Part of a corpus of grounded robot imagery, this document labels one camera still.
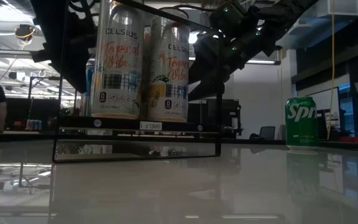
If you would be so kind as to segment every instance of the glossy table surface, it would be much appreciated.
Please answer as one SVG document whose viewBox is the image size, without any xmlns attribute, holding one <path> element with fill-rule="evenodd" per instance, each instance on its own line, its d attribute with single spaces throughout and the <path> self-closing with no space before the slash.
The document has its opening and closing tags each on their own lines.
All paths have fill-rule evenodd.
<svg viewBox="0 0 358 224">
<path fill-rule="evenodd" d="M 222 152 L 53 165 L 51 141 L 0 143 L 0 223 L 358 223 L 358 152 Z"/>
</svg>

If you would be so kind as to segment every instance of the shelf label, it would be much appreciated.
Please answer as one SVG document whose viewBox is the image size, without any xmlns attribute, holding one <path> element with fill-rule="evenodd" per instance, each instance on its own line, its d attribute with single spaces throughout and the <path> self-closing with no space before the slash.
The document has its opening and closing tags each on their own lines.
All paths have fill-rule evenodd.
<svg viewBox="0 0 358 224">
<path fill-rule="evenodd" d="M 140 122 L 140 130 L 161 131 L 162 130 L 162 122 L 141 121 Z"/>
</svg>

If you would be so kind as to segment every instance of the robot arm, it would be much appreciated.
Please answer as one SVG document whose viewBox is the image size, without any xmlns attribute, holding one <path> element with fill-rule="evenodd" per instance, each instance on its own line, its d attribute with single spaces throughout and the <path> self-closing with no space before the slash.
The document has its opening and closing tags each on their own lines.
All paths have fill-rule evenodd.
<svg viewBox="0 0 358 224">
<path fill-rule="evenodd" d="M 245 63 L 259 52 L 272 54 L 276 50 L 276 41 L 317 1 L 281 0 L 271 7 L 251 6 L 245 11 L 236 0 L 231 0 L 216 9 L 209 19 L 211 26 L 225 35 L 224 44 L 219 49 L 216 38 L 199 34 L 194 44 L 196 60 L 189 70 L 189 83 L 201 83 L 189 94 L 189 100 L 215 95 L 218 92 L 216 73 L 226 82 L 230 74 L 243 69 Z"/>
</svg>

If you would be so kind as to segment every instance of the green soda can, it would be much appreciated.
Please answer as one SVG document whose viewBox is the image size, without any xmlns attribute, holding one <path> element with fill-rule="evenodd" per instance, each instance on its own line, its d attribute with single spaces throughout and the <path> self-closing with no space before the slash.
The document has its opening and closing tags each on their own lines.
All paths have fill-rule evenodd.
<svg viewBox="0 0 358 224">
<path fill-rule="evenodd" d="M 287 146 L 290 149 L 314 149 L 318 145 L 316 103 L 312 97 L 290 98 L 285 105 Z"/>
</svg>

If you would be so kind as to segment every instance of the sprite logo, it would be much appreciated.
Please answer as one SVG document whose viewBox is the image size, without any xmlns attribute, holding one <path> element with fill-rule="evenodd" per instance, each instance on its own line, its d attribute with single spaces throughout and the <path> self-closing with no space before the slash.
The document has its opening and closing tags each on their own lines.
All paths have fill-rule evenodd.
<svg viewBox="0 0 358 224">
<path fill-rule="evenodd" d="M 299 107 L 299 103 L 294 103 L 290 106 L 290 114 L 288 115 L 288 119 L 295 118 L 295 122 L 298 122 L 301 118 L 311 118 L 315 110 L 315 107 L 310 108 L 309 110 L 309 108 L 305 106 Z"/>
</svg>

